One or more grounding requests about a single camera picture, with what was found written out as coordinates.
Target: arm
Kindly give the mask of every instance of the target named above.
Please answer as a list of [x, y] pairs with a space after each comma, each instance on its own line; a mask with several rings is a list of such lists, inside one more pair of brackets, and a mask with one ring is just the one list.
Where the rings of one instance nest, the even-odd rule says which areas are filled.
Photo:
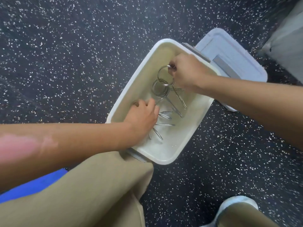
[[226, 103], [303, 150], [303, 87], [216, 76], [193, 55], [180, 54], [170, 65], [181, 87]]
[[0, 191], [97, 153], [138, 144], [157, 122], [154, 99], [133, 105], [124, 122], [0, 125]]

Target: metal key ring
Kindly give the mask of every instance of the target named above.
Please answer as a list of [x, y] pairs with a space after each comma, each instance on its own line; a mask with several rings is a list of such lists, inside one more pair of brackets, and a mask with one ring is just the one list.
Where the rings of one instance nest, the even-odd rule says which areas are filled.
[[163, 82], [161, 82], [161, 79], [159, 78], [159, 73], [160, 73], [160, 71], [161, 71], [163, 68], [166, 68], [166, 67], [174, 68], [174, 67], [172, 67], [172, 66], [170, 66], [170, 65], [162, 66], [162, 67], [159, 69], [159, 71], [158, 71], [157, 79], [158, 79], [158, 81], [159, 81], [162, 85], [164, 85], [164, 86], [170, 86], [170, 85], [172, 85], [172, 84], [175, 83], [174, 79], [172, 80], [172, 82], [171, 82], [170, 84], [169, 84], [169, 83], [164, 84]]

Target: blue mat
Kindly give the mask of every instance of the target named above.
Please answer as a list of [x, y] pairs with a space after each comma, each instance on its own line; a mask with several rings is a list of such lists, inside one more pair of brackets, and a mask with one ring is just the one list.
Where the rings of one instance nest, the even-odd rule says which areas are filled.
[[58, 181], [66, 173], [66, 169], [60, 169], [35, 180], [32, 180], [28, 183], [15, 187], [0, 195], [0, 203], [38, 193], [53, 184], [54, 182]]

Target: hand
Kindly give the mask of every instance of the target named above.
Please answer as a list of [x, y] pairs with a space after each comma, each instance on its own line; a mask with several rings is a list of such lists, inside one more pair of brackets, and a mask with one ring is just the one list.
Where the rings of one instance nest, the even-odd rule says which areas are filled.
[[201, 87], [199, 84], [204, 83], [208, 77], [216, 75], [192, 54], [181, 53], [174, 57], [169, 65], [175, 67], [169, 68], [169, 74], [173, 76], [176, 84], [191, 91]]
[[155, 105], [155, 100], [150, 99], [148, 103], [140, 99], [136, 105], [132, 105], [124, 123], [131, 126], [134, 134], [134, 145], [142, 141], [157, 122], [160, 108]]

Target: left hand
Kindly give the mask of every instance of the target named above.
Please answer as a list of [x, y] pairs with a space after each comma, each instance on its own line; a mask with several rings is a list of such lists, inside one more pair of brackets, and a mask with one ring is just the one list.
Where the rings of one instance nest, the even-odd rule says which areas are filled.
[[131, 126], [135, 145], [142, 141], [154, 127], [158, 119], [159, 110], [160, 108], [155, 105], [155, 100], [152, 98], [147, 103], [140, 99], [138, 106], [131, 106], [124, 123]]

